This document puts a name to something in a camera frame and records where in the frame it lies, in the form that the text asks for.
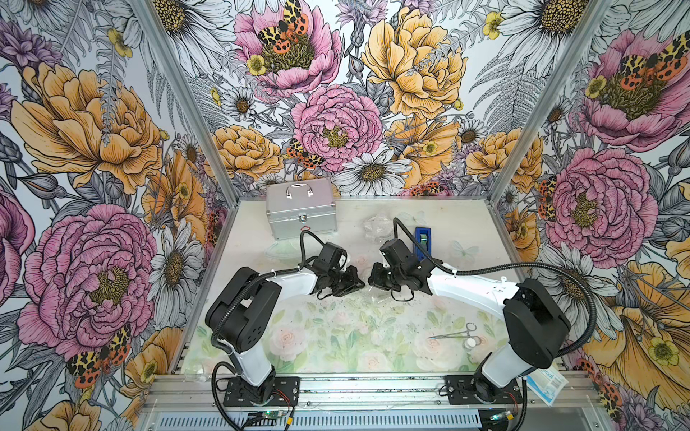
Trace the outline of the clear bubble wrap sheet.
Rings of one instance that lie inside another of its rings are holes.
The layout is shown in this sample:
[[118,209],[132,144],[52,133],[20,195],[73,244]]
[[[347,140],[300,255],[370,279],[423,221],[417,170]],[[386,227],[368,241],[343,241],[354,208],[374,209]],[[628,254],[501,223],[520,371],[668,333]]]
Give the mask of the clear bubble wrap sheet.
[[359,297],[361,303],[366,306],[388,305],[389,303],[395,302],[395,298],[393,298],[391,291],[382,290],[376,287],[365,287],[360,292]]
[[395,236],[393,221],[383,214],[365,219],[362,226],[365,239],[372,244],[383,244]]

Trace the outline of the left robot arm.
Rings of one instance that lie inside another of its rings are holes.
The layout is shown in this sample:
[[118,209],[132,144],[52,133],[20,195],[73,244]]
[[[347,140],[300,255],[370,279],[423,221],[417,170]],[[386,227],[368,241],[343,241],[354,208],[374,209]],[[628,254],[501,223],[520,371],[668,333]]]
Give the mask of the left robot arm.
[[347,260],[345,249],[327,242],[318,255],[305,257],[294,268],[263,274],[237,269],[205,317],[211,345],[226,353],[234,374],[224,395],[226,407],[267,405],[279,390],[287,390],[287,384],[276,381],[275,366],[262,345],[274,309],[294,296],[325,299],[363,289],[357,268]]

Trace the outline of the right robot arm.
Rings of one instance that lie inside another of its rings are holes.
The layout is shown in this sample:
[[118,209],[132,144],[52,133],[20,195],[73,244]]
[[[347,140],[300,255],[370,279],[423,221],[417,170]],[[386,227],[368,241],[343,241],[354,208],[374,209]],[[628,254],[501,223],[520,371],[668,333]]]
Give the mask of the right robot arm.
[[560,357],[571,323],[544,286],[533,278],[520,283],[486,278],[499,269],[461,271],[441,260],[419,260],[404,241],[385,242],[385,260],[372,267],[368,283],[391,292],[407,287],[413,293],[455,299],[505,322],[508,342],[483,359],[464,391],[479,402],[492,403],[513,381],[547,369]]

